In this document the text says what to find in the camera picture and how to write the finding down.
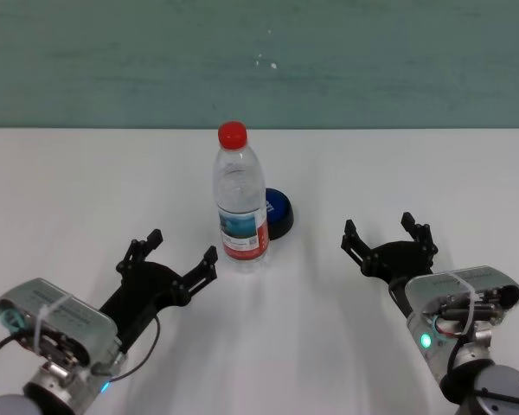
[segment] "white tabletop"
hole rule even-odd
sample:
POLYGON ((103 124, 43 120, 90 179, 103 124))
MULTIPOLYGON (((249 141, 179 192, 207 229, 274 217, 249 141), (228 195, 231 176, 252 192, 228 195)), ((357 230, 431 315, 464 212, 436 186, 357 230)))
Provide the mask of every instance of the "white tabletop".
MULTIPOLYGON (((269 264, 218 279, 160 313, 149 363, 89 414, 452 414, 384 283, 340 249, 353 218, 371 246, 430 223, 435 271, 492 265, 519 283, 519 130, 251 131, 269 187, 295 209, 269 264)), ((43 277, 99 307, 133 237, 184 273, 219 245, 215 131, 0 130, 0 295, 43 277)), ((0 340, 6 336, 0 326, 0 340)), ((153 324, 130 352, 147 351, 153 324)), ((519 369, 519 307, 495 330, 496 362, 519 369)), ((0 354, 0 394, 40 362, 0 354)))

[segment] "water bottle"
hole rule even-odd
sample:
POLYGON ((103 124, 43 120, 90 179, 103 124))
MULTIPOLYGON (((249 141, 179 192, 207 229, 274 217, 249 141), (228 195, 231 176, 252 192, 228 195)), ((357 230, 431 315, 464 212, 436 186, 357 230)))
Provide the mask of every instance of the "water bottle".
POLYGON ((218 130, 214 196, 223 249, 232 259, 261 258, 269 245, 266 183, 260 162, 247 145, 246 127, 237 121, 218 130))

